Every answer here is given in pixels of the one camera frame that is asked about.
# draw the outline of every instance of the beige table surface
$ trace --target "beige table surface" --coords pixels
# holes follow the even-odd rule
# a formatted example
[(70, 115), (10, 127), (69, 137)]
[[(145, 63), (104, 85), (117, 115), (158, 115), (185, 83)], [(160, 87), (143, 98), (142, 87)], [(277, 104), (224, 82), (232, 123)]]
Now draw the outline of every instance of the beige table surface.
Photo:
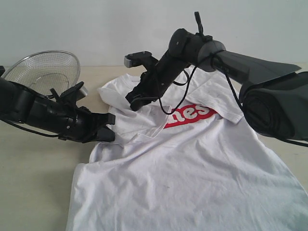
[[(308, 70), (308, 64), (299, 64)], [(96, 89), (124, 73), (143, 68), (82, 67), (80, 80), (89, 95), (78, 102), (93, 112), (106, 112)], [(260, 137), (308, 189), (308, 148)], [(75, 166), (87, 163), (94, 143), (45, 138), (0, 122), (0, 230), (64, 231)]]

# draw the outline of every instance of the metal mesh strainer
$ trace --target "metal mesh strainer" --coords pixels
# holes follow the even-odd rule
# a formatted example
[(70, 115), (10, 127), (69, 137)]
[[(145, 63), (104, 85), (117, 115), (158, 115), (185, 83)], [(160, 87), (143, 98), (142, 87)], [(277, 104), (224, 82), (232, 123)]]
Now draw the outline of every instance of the metal mesh strainer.
[(13, 65), (4, 79), (29, 87), (42, 95), (54, 88), (60, 95), (76, 85), (80, 74), (78, 58), (66, 51), (42, 51)]

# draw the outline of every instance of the t-shirt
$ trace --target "t-shirt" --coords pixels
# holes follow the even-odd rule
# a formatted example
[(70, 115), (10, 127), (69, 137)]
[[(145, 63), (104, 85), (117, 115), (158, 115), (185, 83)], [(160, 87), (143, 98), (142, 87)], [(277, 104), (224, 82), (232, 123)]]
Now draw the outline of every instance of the t-shirt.
[[(305, 190), (258, 140), (222, 74), (197, 69), (168, 116), (158, 102), (130, 109), (125, 96), (139, 80), (98, 89), (116, 137), (76, 167), (67, 231), (308, 230)], [(165, 110), (185, 87), (168, 88)]]

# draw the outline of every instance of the black cable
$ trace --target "black cable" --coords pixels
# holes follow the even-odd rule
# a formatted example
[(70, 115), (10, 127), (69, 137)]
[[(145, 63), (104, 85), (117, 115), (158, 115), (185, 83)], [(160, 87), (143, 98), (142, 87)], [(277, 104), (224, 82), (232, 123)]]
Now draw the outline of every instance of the black cable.
[[(218, 57), (218, 56), (216, 56), (216, 58), (219, 59), (221, 66), (223, 66), (223, 65), (224, 65), (224, 62), (222, 61), (222, 59), (221, 59), (220, 57)], [(229, 86), (230, 86), (230, 88), (231, 88), (231, 91), (232, 91), (232, 93), (233, 93), (233, 96), (234, 96), (234, 98), (235, 98), (235, 101), (237, 102), (237, 104), (238, 104), (239, 108), (241, 109), (241, 111), (244, 112), (244, 111), (243, 111), (243, 106), (241, 105), (240, 100), (238, 99), (238, 97), (237, 97), (237, 95), (236, 95), (236, 93), (235, 93), (234, 87), (233, 87), (233, 85), (232, 85), (232, 83), (231, 83), (231, 80), (230, 80), (230, 78), (229, 78), (229, 76), (228, 76), (228, 74), (226, 73), (225, 70), (223, 70), (223, 74), (225, 75), (225, 77), (226, 77), (226, 79), (227, 79), (227, 81), (228, 81), (228, 84), (229, 84)], [(308, 143), (302, 143), (302, 142), (298, 142), (298, 141), (293, 141), (293, 140), (288, 140), (288, 139), (285, 139), (285, 138), (281, 138), (281, 137), (275, 135), (275, 134), (274, 134), (272, 131), (270, 131), (270, 130), (268, 130), (268, 131), (266, 131), (266, 132), (267, 132), (269, 135), (271, 135), (273, 138), (276, 138), (276, 139), (278, 139), (278, 140), (280, 140), (280, 141), (283, 141), (283, 142), (286, 142), (286, 143), (290, 143), (290, 144), (294, 144), (294, 145), (298, 145), (298, 146), (302, 146), (302, 147), (308, 147)]]
[(175, 84), (175, 85), (178, 85), (178, 86), (184, 86), (184, 85), (186, 85), (187, 83), (188, 83), (188, 80), (189, 80), (189, 74), (187, 73), (187, 71), (185, 71), (185, 70), (183, 70), (183, 72), (184, 72), (184, 74), (185, 74), (185, 76), (186, 76), (186, 82), (185, 83), (178, 83), (178, 82), (176, 82), (176, 81), (173, 81), (173, 83)]
[[(193, 68), (192, 73), (191, 73), (191, 75), (189, 76), (189, 78), (188, 78), (188, 80), (187, 80), (187, 86), (186, 86), (186, 90), (185, 90), (185, 93), (184, 93), (184, 95), (183, 95), (183, 98), (181, 99), (181, 101), (179, 102), (179, 104), (178, 104), (171, 112), (166, 112), (166, 111), (164, 110), (161, 97), (158, 98), (160, 107), (161, 107), (162, 111), (163, 111), (166, 115), (171, 115), (171, 114), (173, 114), (173, 113), (179, 108), (179, 106), (183, 103), (183, 101), (185, 100), (186, 95), (187, 95), (187, 93), (188, 93), (189, 84), (190, 84), (190, 82), (191, 82), (191, 79), (192, 79), (192, 77), (193, 77), (194, 72), (196, 71), (196, 69), (198, 68), (198, 66), (199, 66), (201, 63), (203, 63), (205, 60), (207, 60), (207, 59), (209, 59), (209, 58), (211, 58), (211, 57), (212, 57), (212, 55), (209, 55), (209, 56), (205, 57), (204, 59), (202, 59), (202, 60)], [(160, 92), (159, 83), (158, 83), (157, 77), (156, 77), (156, 83), (157, 83), (158, 92)]]
[(4, 123), (12, 125), (15, 128), (19, 128), (21, 130), (28, 131), (28, 132), (31, 132), (31, 133), (34, 133), (34, 134), (37, 134), (37, 135), (41, 135), (41, 136), (45, 136), (45, 137), (52, 137), (52, 138), (59, 137), (59, 134), (58, 135), (49, 135), (49, 134), (41, 133), (39, 131), (34, 131), (34, 130), (31, 130), (31, 129), (28, 129), (28, 128), (24, 128), (24, 127), (19, 126), (19, 125), (15, 124), (15, 123), (13, 123), (13, 122), (11, 122), (9, 120), (6, 120), (6, 119), (1, 119), (0, 118), (0, 120), (2, 120)]

